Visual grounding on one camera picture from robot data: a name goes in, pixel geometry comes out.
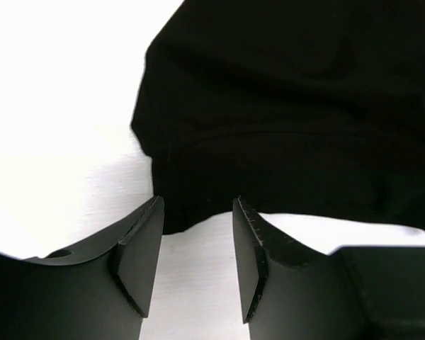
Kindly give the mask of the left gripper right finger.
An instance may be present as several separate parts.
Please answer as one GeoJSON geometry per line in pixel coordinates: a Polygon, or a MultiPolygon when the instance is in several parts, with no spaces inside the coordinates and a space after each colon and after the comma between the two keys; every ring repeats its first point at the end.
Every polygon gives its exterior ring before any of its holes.
{"type": "Polygon", "coordinates": [[[252,339],[425,339],[425,246],[322,254],[233,202],[242,318],[252,339]]]}

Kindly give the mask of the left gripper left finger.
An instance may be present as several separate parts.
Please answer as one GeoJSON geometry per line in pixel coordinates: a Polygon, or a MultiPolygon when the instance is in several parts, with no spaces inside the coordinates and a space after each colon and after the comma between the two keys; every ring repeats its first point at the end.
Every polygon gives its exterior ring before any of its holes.
{"type": "Polygon", "coordinates": [[[149,314],[164,200],[44,258],[0,253],[0,340],[137,339],[149,314]]]}

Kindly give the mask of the black skirt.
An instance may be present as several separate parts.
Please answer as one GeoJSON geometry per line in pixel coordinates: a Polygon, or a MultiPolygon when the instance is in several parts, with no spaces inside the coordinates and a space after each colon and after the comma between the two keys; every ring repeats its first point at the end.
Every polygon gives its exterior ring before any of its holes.
{"type": "Polygon", "coordinates": [[[185,1],[131,127],[165,234],[238,197],[425,230],[425,0],[185,1]]]}

